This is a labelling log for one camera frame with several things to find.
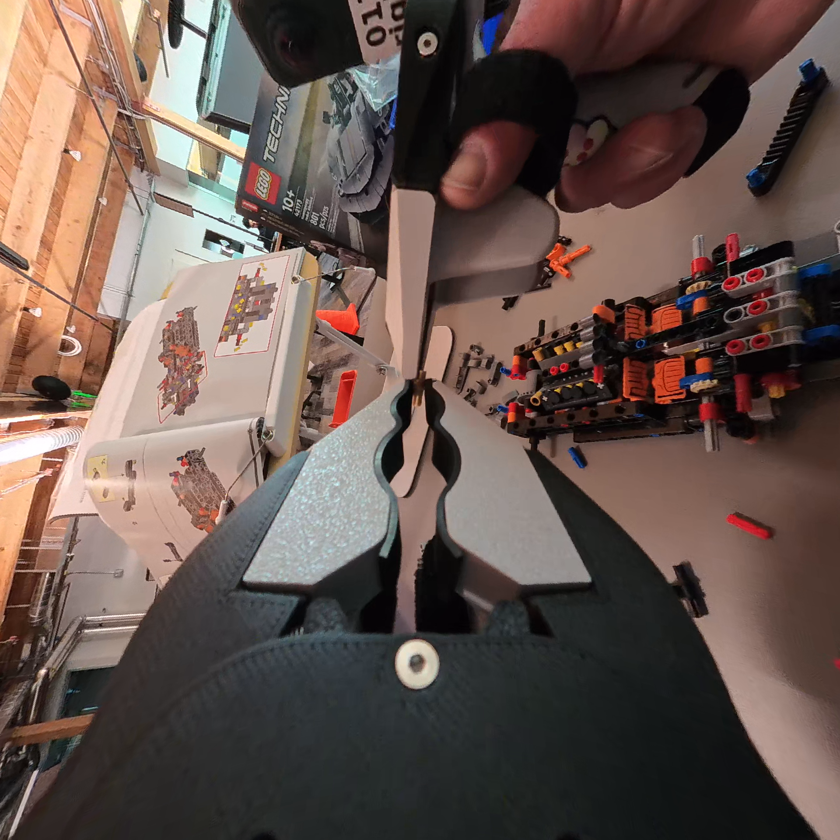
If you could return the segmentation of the pile of grey lego pieces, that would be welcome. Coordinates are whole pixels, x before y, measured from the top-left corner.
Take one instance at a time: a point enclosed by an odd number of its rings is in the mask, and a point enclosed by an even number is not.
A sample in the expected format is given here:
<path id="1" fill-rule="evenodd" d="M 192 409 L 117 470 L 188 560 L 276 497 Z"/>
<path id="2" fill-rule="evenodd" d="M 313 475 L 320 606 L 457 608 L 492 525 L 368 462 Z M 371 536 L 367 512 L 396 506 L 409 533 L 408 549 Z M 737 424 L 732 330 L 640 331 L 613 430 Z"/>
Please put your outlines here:
<path id="1" fill-rule="evenodd" d="M 522 391 L 519 381 L 511 377 L 511 365 L 493 353 L 485 353 L 482 345 L 473 343 L 462 353 L 455 378 L 455 392 L 468 405 L 484 415 L 496 417 L 508 411 Z"/>

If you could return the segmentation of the black monitor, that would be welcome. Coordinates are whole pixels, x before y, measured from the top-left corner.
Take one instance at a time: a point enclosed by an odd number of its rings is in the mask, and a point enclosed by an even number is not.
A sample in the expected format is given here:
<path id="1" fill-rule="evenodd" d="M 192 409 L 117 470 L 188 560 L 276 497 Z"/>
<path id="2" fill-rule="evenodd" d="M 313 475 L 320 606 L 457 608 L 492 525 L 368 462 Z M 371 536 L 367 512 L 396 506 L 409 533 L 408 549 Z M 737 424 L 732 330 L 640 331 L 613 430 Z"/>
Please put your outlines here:
<path id="1" fill-rule="evenodd" d="M 214 1 L 196 93 L 200 119 L 248 134 L 264 68 L 228 1 Z"/>

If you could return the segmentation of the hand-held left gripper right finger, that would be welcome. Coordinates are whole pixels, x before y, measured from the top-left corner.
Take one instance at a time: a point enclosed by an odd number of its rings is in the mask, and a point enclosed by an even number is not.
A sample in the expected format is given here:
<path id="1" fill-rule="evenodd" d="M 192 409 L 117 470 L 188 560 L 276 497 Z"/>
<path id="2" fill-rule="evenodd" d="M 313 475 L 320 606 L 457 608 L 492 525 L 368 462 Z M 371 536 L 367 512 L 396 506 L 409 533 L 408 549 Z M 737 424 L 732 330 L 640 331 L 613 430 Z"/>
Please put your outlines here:
<path id="1" fill-rule="evenodd" d="M 434 533 L 425 632 L 548 632 L 533 599 L 592 578 L 529 453 L 446 385 L 426 381 Z"/>

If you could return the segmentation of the orange lego connector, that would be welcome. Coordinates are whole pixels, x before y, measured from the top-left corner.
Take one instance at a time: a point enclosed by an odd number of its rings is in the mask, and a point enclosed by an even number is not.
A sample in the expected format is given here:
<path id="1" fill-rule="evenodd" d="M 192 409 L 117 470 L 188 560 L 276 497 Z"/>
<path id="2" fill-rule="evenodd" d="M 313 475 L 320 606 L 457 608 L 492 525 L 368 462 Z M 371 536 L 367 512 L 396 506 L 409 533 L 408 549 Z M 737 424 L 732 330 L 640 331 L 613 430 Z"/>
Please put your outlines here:
<path id="1" fill-rule="evenodd" d="M 548 260 L 548 267 L 552 273 L 561 275 L 566 279 L 570 279 L 571 263 L 591 251 L 592 247 L 590 245 L 584 245 L 581 248 L 569 251 L 569 245 L 560 241 L 549 252 L 546 260 Z"/>

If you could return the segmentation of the orange plastic object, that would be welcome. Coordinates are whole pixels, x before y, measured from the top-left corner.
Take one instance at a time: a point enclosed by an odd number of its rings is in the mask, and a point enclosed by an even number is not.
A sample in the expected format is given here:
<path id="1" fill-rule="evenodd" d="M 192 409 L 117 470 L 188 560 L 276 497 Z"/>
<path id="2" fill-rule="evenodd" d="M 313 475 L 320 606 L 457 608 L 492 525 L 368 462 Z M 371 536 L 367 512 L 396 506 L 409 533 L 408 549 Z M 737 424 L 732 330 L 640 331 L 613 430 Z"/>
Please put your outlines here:
<path id="1" fill-rule="evenodd" d="M 353 303 L 344 310 L 317 310 L 316 317 L 330 327 L 350 336 L 355 336 L 360 329 L 358 312 Z"/>
<path id="2" fill-rule="evenodd" d="M 344 371 L 340 374 L 332 419 L 329 424 L 331 429 L 342 426 L 350 418 L 350 409 L 353 402 L 354 388 L 357 378 L 357 370 Z"/>

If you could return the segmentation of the background storage shelf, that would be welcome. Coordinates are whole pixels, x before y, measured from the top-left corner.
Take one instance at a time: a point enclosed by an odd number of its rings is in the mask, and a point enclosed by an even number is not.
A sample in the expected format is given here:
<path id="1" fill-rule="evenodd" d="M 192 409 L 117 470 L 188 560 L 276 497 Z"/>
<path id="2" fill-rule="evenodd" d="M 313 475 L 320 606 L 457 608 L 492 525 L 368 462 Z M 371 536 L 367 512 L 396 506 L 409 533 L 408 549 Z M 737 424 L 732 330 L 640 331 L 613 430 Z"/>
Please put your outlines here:
<path id="1" fill-rule="evenodd" d="M 23 542 L 2 623 L 2 837 L 81 740 L 59 728 L 93 714 L 156 586 L 138 556 L 95 517 Z"/>

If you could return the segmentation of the lego instruction booklet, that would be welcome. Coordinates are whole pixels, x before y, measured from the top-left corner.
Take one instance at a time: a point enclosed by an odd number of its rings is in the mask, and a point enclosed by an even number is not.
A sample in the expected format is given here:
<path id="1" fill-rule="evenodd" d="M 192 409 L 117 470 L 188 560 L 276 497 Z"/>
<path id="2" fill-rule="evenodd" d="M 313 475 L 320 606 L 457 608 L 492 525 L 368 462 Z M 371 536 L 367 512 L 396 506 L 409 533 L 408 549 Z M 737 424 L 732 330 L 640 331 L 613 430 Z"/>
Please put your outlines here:
<path id="1" fill-rule="evenodd" d="M 221 525 L 207 531 L 206 509 L 256 451 L 290 279 L 307 257 L 294 248 L 187 267 L 131 321 L 52 520 L 98 517 L 159 587 L 171 579 Z M 234 509 L 269 475 L 256 486 L 256 470 L 233 491 Z"/>

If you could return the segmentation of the person's right hand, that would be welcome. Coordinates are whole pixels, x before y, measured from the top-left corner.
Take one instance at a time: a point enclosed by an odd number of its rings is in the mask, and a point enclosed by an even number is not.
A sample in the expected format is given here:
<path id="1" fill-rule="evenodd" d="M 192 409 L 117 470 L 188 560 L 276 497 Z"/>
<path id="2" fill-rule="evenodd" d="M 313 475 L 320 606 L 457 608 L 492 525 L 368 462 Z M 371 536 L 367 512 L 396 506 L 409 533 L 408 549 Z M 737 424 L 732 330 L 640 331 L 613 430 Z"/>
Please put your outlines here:
<path id="1" fill-rule="evenodd" d="M 507 14 L 501 50 L 533 49 L 570 75 L 613 72 L 643 60 L 739 68 L 765 75 L 824 16 L 830 1 L 526 1 Z M 590 160 L 563 170 L 554 202 L 567 213 L 632 208 L 666 193 L 697 156 L 706 119 L 694 107 L 646 114 L 618 130 Z M 440 184 L 450 206 L 492 202 L 515 182 L 536 133 L 495 121 L 468 131 Z"/>

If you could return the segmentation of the silver flexible duct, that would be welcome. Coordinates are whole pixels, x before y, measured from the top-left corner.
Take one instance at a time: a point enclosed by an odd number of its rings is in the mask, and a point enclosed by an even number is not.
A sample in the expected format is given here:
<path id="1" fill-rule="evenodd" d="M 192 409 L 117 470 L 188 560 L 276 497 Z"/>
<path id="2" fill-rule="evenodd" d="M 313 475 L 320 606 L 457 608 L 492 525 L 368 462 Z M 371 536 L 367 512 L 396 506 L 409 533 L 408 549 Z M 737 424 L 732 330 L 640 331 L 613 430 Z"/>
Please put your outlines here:
<path id="1" fill-rule="evenodd" d="M 84 427 L 52 427 L 38 432 L 25 433 L 14 439 L 1 441 L 1 467 L 15 464 L 48 452 L 76 446 L 81 441 Z"/>

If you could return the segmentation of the clear plastic bag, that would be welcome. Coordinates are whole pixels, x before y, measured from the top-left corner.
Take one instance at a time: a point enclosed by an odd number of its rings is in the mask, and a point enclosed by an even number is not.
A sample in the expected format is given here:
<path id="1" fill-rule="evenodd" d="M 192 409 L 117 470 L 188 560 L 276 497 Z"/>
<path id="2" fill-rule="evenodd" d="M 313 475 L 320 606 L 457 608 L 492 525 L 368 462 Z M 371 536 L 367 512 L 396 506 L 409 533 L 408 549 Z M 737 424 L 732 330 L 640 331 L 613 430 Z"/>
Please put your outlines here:
<path id="1" fill-rule="evenodd" d="M 350 68 L 358 88 L 373 110 L 383 112 L 396 99 L 401 57 L 395 53 L 371 65 Z"/>

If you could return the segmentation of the lego set box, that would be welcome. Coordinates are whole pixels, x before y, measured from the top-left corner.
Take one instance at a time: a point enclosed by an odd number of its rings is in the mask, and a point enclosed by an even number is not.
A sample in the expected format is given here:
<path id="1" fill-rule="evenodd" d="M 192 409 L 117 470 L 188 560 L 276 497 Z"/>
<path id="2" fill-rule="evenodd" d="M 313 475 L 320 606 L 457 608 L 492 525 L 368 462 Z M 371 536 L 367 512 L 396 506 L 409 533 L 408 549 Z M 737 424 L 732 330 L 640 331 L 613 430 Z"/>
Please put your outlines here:
<path id="1" fill-rule="evenodd" d="M 374 109 L 346 70 L 288 88 L 265 74 L 236 207 L 247 219 L 383 267 L 394 141 L 391 103 Z"/>

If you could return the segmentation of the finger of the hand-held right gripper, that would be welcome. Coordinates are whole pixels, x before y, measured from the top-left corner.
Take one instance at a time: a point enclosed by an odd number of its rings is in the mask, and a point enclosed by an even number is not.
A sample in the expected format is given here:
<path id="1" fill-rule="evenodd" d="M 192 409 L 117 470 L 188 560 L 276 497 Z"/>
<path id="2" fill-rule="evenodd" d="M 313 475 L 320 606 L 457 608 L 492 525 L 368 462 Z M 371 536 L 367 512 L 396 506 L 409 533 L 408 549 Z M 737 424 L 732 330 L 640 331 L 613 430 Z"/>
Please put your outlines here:
<path id="1" fill-rule="evenodd" d="M 438 206 L 418 194 L 427 255 L 418 260 L 418 373 L 436 310 L 459 302 L 508 297 L 529 291 L 553 249 L 560 228 L 546 199 L 517 185 L 493 202 L 469 211 Z"/>
<path id="2" fill-rule="evenodd" d="M 385 325 L 392 341 L 392 365 L 402 377 L 416 377 L 420 370 L 435 210 L 432 194 L 392 187 Z"/>

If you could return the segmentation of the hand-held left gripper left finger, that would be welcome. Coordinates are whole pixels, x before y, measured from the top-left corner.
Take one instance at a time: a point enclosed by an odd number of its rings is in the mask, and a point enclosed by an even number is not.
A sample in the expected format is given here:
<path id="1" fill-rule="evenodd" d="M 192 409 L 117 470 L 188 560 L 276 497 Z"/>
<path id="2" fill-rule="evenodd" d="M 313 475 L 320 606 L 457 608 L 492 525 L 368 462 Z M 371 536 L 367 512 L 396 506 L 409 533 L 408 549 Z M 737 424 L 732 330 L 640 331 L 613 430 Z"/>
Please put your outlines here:
<path id="1" fill-rule="evenodd" d="M 412 412 L 413 385 L 402 382 L 309 449 L 246 588 L 332 599 L 362 632 L 392 633 L 402 552 L 392 480 Z"/>

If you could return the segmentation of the black lego connector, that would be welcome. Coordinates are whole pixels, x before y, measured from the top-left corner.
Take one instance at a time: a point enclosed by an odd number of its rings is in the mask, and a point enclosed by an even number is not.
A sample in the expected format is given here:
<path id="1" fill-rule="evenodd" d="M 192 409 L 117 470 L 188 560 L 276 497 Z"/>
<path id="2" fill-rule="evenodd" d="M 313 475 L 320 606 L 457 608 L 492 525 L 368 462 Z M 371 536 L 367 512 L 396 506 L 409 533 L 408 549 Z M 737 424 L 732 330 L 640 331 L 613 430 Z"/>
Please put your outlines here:
<path id="1" fill-rule="evenodd" d="M 675 579 L 671 588 L 683 603 L 688 614 L 699 619 L 709 615 L 706 594 L 691 563 L 684 561 L 673 566 Z"/>

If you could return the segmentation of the black lego gear rack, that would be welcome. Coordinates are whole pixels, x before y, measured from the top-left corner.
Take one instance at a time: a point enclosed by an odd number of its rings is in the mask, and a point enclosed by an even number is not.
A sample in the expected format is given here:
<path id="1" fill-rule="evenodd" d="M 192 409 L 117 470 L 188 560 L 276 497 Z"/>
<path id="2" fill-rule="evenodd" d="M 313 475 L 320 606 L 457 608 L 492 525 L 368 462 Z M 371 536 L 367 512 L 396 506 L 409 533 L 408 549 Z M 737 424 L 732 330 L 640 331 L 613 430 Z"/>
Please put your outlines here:
<path id="1" fill-rule="evenodd" d="M 816 104 L 830 86 L 825 69 L 814 59 L 802 62 L 799 71 L 801 78 L 769 147 L 760 163 L 745 176 L 753 197 L 761 198 L 773 189 L 809 123 Z"/>

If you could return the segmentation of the lego car chassis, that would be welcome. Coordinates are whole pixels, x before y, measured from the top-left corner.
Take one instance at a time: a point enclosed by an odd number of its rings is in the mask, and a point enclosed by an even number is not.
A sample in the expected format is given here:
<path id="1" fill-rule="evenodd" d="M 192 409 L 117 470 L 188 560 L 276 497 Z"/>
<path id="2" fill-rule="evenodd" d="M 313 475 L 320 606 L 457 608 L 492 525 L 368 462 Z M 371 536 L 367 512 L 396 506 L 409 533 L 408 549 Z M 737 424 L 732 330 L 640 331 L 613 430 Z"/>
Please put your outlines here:
<path id="1" fill-rule="evenodd" d="M 720 434 L 754 443 L 782 400 L 838 379 L 838 227 L 794 243 L 714 249 L 698 235 L 689 273 L 649 297 L 605 299 L 590 314 L 515 347 L 502 373 L 522 383 L 500 428 L 536 448 Z"/>

